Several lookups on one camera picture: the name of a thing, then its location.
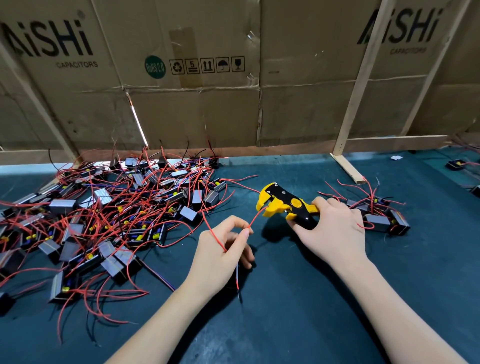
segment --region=recycling symbol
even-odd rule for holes
[[[176,73],[181,73],[181,70],[182,70],[182,66],[179,62],[175,62],[173,64],[173,70],[176,72]]]

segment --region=wire stripper jaw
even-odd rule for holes
[[[313,229],[317,222],[312,214],[319,213],[315,205],[305,203],[301,198],[296,197],[284,190],[276,182],[265,186],[258,196],[257,211],[260,211],[268,203],[264,215],[269,218],[276,213],[287,212],[287,220],[295,220],[306,229]]]

